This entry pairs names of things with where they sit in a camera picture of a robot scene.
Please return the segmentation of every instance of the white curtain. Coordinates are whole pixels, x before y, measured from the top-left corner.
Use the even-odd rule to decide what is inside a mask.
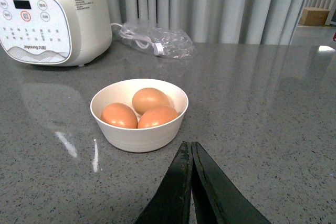
[[[111,22],[148,19],[194,42],[288,45],[305,0],[108,0]]]

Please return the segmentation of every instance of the white appliance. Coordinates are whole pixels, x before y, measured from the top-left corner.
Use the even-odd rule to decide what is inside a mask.
[[[0,42],[20,62],[82,66],[111,45],[107,0],[0,0]]]

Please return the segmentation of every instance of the plastic bag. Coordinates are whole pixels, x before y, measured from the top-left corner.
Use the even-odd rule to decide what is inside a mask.
[[[171,31],[157,24],[143,20],[126,22],[123,25],[113,23],[116,37],[126,45],[147,54],[164,58],[191,58],[196,49],[190,37],[182,30]]]

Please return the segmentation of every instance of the kitchen counter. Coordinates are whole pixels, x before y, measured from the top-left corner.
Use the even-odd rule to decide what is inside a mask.
[[[200,142],[270,222],[335,223],[336,52],[195,46],[176,60],[113,42],[84,67],[58,68],[1,49],[0,223],[132,223],[182,141]],[[177,136],[154,152],[115,148],[90,113],[100,89],[134,78],[189,98]]]

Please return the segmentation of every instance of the bowl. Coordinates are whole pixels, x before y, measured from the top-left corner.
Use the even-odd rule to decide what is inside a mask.
[[[145,129],[125,129],[100,120],[103,109],[113,102],[124,103],[135,112],[132,98],[142,88],[156,88],[164,92],[179,116],[168,123]],[[92,98],[90,109],[104,136],[113,146],[127,152],[141,153],[162,148],[175,138],[188,103],[186,93],[174,84],[155,79],[132,79],[111,84],[100,90]],[[136,112],[135,114],[139,120],[140,115]]]

